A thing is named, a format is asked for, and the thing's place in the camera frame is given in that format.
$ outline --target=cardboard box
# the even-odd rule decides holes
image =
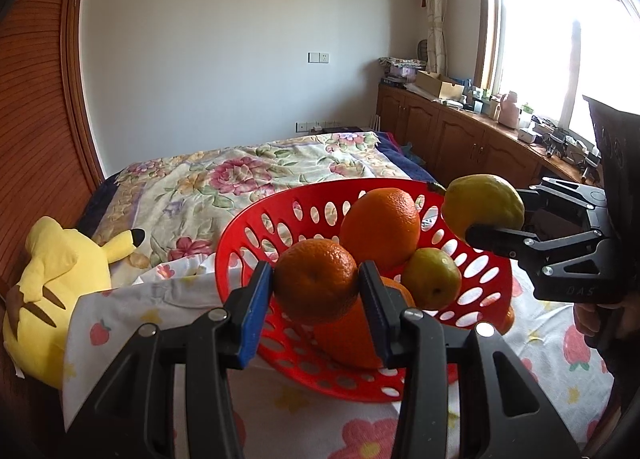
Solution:
[[[446,76],[428,71],[418,71],[415,84],[436,98],[447,100],[460,100],[465,90],[464,86],[454,83]]]

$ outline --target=wooden desk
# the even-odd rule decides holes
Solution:
[[[538,184],[542,176],[580,182],[581,173],[543,147],[518,140],[517,131],[485,115],[448,108],[404,89],[380,84],[380,128],[426,162],[433,177],[447,186],[468,174],[497,174],[516,188]]]

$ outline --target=white wall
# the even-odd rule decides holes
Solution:
[[[480,0],[447,0],[444,33],[450,76],[473,80],[479,31]]]
[[[420,0],[82,0],[84,93],[105,174],[132,162],[364,125],[413,57]],[[309,51],[330,64],[308,64]]]

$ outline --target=floral bedspread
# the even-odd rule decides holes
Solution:
[[[336,179],[407,178],[377,143],[373,132],[319,134],[130,165],[94,234],[103,244],[133,227],[146,232],[135,253],[112,265],[113,287],[160,262],[212,254],[229,221],[265,196]]]

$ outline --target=strawberry print fabric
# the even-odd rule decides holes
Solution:
[[[186,325],[221,305],[215,287],[215,255],[194,253],[157,265],[130,287],[86,295],[68,332],[63,412],[68,428],[107,366],[137,328]],[[239,267],[230,270],[239,284]],[[584,444],[606,406],[612,376],[596,351],[584,345],[570,304],[532,296],[529,277],[513,264],[513,328],[505,340],[545,391],[574,439]],[[188,458],[184,367],[176,367],[174,446]],[[366,404],[333,399],[284,378],[259,358],[244,371],[229,371],[234,420],[248,459],[388,459],[398,423],[398,403]],[[449,387],[449,458],[458,456],[460,400]]]

